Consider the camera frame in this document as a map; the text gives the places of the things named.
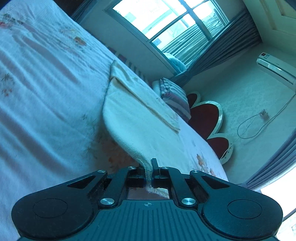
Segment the bright window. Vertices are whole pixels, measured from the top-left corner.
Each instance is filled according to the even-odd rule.
[[[296,168],[277,181],[261,189],[261,192],[278,202],[283,210],[284,221],[277,238],[280,241],[296,240]]]
[[[186,67],[229,22],[215,0],[117,0],[107,12]]]

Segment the air conditioner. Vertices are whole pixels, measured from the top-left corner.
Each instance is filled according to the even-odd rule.
[[[259,67],[296,92],[296,68],[270,55],[262,53],[258,59]]]

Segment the striped fabric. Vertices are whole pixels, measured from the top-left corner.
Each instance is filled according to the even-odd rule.
[[[143,75],[143,73],[132,64],[126,57],[122,54],[118,53],[114,48],[107,46],[105,43],[100,41],[103,45],[105,45],[117,58],[119,58],[127,67],[129,67],[136,75],[139,76],[140,79],[144,80],[146,84],[149,85],[148,79]]]
[[[163,101],[187,123],[191,115],[185,91],[172,81],[162,78],[160,92]]]

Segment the white cable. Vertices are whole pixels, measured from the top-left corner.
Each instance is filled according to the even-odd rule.
[[[282,110],[292,101],[292,99],[295,97],[295,95],[296,95],[296,93],[290,98],[290,100],[280,109],[280,111],[278,111],[268,122],[266,122],[261,128],[260,128],[260,130],[255,134],[255,135],[253,135],[253,136],[251,136],[251,137],[242,137],[242,135],[243,134],[245,134],[246,133],[246,131],[247,131],[247,129],[250,127],[250,125],[255,121],[255,119],[257,118],[257,116],[260,114],[260,113],[258,113],[258,114],[256,114],[256,115],[253,115],[253,116],[251,116],[250,118],[248,118],[248,119],[246,119],[244,122],[242,122],[238,127],[237,127],[237,135],[238,135],[238,138],[235,140],[235,142],[237,142],[239,139],[251,139],[251,138],[253,138],[253,137],[255,137],[255,136],[257,136],[259,133],[260,133],[260,131],[263,129],[263,127],[264,126],[266,126],[268,123],[270,123],[275,117],[277,117],[281,112],[282,112]],[[239,128],[240,128],[240,126],[243,124],[243,123],[245,123],[246,121],[248,121],[249,119],[251,119],[251,118],[253,118],[253,117],[255,117],[254,118],[254,120],[248,125],[248,127],[246,128],[246,130],[243,132],[243,134],[241,134],[241,135],[239,135]],[[235,142],[233,142],[229,147],[228,147],[228,149],[223,153],[223,155],[222,155],[222,158],[224,157],[224,155],[229,151],[229,149],[235,144]]]

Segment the circular cap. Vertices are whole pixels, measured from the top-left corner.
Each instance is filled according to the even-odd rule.
[[[68,205],[64,201],[48,198],[37,202],[33,206],[33,212],[41,218],[55,218],[64,214],[67,208]]]
[[[193,198],[183,198],[181,201],[184,205],[193,205],[196,203],[196,201]]]
[[[101,204],[103,205],[112,205],[113,203],[115,203],[113,198],[103,198],[100,201]]]
[[[239,199],[228,204],[228,211],[237,218],[252,219],[262,213],[262,207],[254,201]]]

